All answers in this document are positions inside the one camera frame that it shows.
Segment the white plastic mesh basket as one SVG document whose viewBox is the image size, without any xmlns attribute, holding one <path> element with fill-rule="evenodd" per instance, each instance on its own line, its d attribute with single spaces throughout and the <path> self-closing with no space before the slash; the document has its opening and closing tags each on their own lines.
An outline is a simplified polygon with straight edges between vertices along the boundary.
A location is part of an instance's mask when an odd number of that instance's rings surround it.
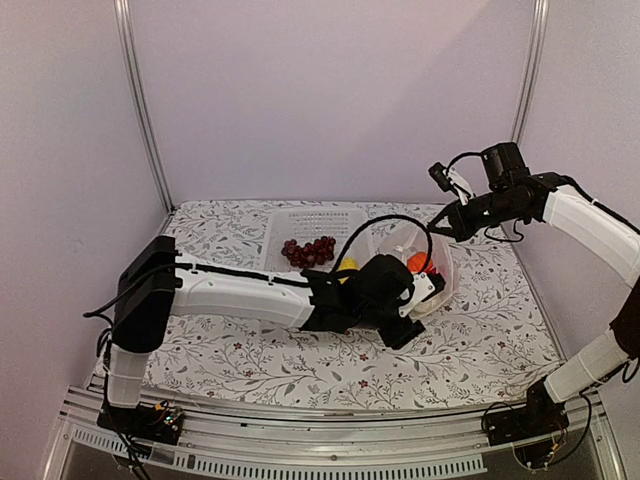
<svg viewBox="0 0 640 480">
<path fill-rule="evenodd" d="M 281 250 L 288 240 L 304 246 L 322 236 L 336 241 L 338 256 L 351 234 L 368 219 L 364 210 L 354 207 L 297 207 L 274 211 L 267 223 L 259 269 L 268 272 L 293 271 Z"/>
</svg>

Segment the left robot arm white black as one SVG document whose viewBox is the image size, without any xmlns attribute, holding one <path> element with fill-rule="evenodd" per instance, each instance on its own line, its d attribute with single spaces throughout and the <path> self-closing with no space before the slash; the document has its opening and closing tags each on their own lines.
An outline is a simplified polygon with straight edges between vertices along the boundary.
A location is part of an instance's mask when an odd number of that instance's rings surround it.
<svg viewBox="0 0 640 480">
<path fill-rule="evenodd" d="M 178 252 L 174 238 L 158 236 L 121 274 L 116 296 L 86 314 L 114 313 L 109 415 L 128 434 L 148 426 L 148 412 L 139 405 L 145 363 L 162 345 L 172 315 L 245 317 L 310 332 L 365 328 L 386 347 L 400 349 L 424 330 L 411 311 L 441 283 L 441 277 L 412 273 L 388 254 L 356 270 L 270 273 L 209 264 Z"/>
</svg>

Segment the clear zip top bag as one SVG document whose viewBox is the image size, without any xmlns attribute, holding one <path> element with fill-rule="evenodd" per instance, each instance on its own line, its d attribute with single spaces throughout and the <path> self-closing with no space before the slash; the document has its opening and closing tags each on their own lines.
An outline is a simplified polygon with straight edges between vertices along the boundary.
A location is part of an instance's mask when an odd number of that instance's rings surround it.
<svg viewBox="0 0 640 480">
<path fill-rule="evenodd" d="M 428 240 L 424 232 L 416 225 L 405 223 L 391 229 L 378 245 L 382 254 L 391 254 L 399 259 L 413 274 L 426 272 L 440 275 L 444 281 L 442 287 L 434 286 L 434 293 L 418 303 L 412 301 L 410 311 L 404 308 L 412 319 L 422 319 L 446 305 L 458 287 L 458 274 L 454 266 L 448 239 L 442 235 L 431 234 L 432 248 L 427 269 L 424 262 L 428 254 Z"/>
</svg>

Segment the orange mini pumpkin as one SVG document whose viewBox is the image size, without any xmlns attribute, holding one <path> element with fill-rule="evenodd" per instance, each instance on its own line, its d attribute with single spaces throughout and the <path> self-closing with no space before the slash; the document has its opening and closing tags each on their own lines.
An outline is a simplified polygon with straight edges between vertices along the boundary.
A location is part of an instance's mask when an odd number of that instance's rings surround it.
<svg viewBox="0 0 640 480">
<path fill-rule="evenodd" d="M 433 268 L 433 261 L 425 251 L 419 251 L 408 258 L 407 267 L 413 274 L 428 272 Z"/>
</svg>

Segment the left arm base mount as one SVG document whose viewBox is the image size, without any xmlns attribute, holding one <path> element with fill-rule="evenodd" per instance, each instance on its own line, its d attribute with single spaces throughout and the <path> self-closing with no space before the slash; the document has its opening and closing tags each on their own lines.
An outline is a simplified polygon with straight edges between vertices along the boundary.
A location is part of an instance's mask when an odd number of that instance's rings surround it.
<svg viewBox="0 0 640 480">
<path fill-rule="evenodd" d="M 142 439 L 176 446 L 181 437 L 185 412 L 162 401 L 154 406 L 138 404 L 133 409 L 103 402 L 97 425 L 125 439 Z"/>
</svg>

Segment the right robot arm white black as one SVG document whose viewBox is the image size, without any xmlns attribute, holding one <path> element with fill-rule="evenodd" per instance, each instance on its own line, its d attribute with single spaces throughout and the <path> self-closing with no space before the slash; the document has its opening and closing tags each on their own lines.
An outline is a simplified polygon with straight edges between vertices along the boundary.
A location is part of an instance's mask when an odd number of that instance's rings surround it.
<svg viewBox="0 0 640 480">
<path fill-rule="evenodd" d="M 603 333 L 528 389 L 516 422 L 524 435 L 537 436 L 567 400 L 639 360 L 639 229 L 573 177 L 531 172 L 514 142 L 463 152 L 447 164 L 434 164 L 429 174 L 442 191 L 457 197 L 430 221 L 432 232 L 463 242 L 505 222 L 539 222 L 576 241 L 606 270 L 590 273 L 562 261 L 562 279 L 575 280 L 588 292 L 601 279 L 618 279 L 626 287 L 624 303 Z"/>
</svg>

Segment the white cauliflower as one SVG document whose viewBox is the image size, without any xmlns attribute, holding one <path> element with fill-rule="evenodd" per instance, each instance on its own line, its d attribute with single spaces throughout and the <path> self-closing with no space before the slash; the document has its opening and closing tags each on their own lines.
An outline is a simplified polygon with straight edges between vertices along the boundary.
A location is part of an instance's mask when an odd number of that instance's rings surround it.
<svg viewBox="0 0 640 480">
<path fill-rule="evenodd" d="M 425 300 L 418 304 L 409 313 L 409 316 L 414 319 L 420 319 L 433 314 L 438 309 L 445 306 L 450 301 L 452 295 L 452 289 L 449 287 L 445 287 L 441 292 L 437 293 L 432 298 L 429 298 L 428 300 Z"/>
</svg>

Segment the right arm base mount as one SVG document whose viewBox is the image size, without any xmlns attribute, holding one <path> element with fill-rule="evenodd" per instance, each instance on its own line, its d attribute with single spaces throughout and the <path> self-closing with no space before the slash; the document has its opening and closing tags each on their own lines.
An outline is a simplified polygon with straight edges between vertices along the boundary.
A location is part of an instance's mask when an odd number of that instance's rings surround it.
<svg viewBox="0 0 640 480">
<path fill-rule="evenodd" d="M 516 461 L 529 470 L 547 469 L 568 440 L 565 403 L 554 403 L 545 393 L 528 393 L 524 406 L 504 402 L 490 405 L 481 429 L 490 446 L 517 444 Z"/>
</svg>

